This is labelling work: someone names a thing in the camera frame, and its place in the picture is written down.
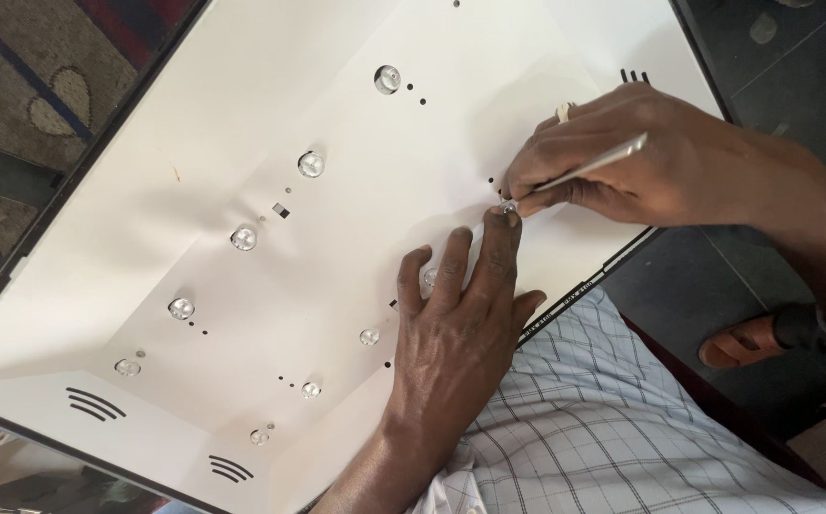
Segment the white ring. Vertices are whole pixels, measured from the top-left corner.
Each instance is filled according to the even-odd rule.
[[[573,101],[569,101],[568,103],[562,104],[556,109],[556,116],[559,117],[559,124],[565,123],[568,121],[568,110],[572,107],[577,107],[578,104],[574,103]]]

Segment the tile floor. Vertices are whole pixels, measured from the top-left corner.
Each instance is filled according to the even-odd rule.
[[[826,0],[799,9],[772,0],[679,1],[693,13],[737,121],[797,141],[826,162]],[[759,236],[745,228],[671,228],[603,287],[626,316],[786,439],[821,417],[826,355],[789,352],[731,371],[706,368],[696,356],[716,330],[811,301]]]

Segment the right hand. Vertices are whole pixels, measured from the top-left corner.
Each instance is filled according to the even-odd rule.
[[[520,202],[523,217],[570,202],[659,227],[758,225],[826,186],[826,168],[801,146],[735,127],[643,82],[573,107],[569,119],[540,123],[508,168],[503,195]],[[645,132],[635,156],[533,193]]]

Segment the white plaid shirt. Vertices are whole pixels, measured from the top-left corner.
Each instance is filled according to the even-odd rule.
[[[693,403],[595,289],[515,354],[409,512],[826,512]]]

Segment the finger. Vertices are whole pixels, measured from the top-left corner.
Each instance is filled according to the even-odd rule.
[[[441,257],[435,291],[428,299],[429,308],[450,312],[460,303],[460,290],[467,276],[467,263],[473,232],[467,227],[455,228],[448,236],[448,247]]]
[[[508,275],[513,263],[510,220],[498,207],[487,210],[482,217],[482,247],[469,286],[460,301],[460,306],[470,315],[487,314]]]
[[[574,178],[555,188],[528,195],[518,203],[518,213],[530,217],[563,202],[589,208],[613,221],[637,222],[641,215],[639,200],[632,193],[583,178]]]
[[[620,140],[621,137],[623,135],[618,131],[532,138],[533,141],[528,141],[508,167],[502,192],[506,198],[520,201],[537,186],[561,177],[568,170],[627,140]]]
[[[428,245],[410,251],[400,262],[400,273],[397,274],[397,302],[400,312],[407,315],[416,315],[422,311],[426,301],[419,292],[419,268],[432,258],[432,248]]]
[[[505,216],[508,217],[508,224],[511,227],[511,264],[508,268],[508,275],[505,275],[505,281],[498,290],[498,295],[492,301],[492,307],[488,312],[489,316],[493,316],[495,313],[507,316],[511,312],[511,302],[514,301],[514,286],[518,281],[517,255],[518,249],[521,247],[523,223],[521,223],[521,217],[516,212],[509,212]]]
[[[536,128],[533,130],[533,134],[540,134],[548,128],[555,127],[557,124],[559,124],[559,115],[553,114],[552,118],[544,120],[540,124],[536,125]]]
[[[606,109],[614,104],[622,103],[629,99],[636,99],[641,96],[659,94],[657,89],[650,87],[645,82],[628,82],[613,89],[611,92],[593,99],[588,103],[572,107],[568,111],[568,119],[575,120],[581,116]]]
[[[511,332],[514,333],[514,344],[521,337],[524,327],[530,321],[536,309],[546,301],[546,294],[543,291],[531,291],[514,299],[511,307]]]

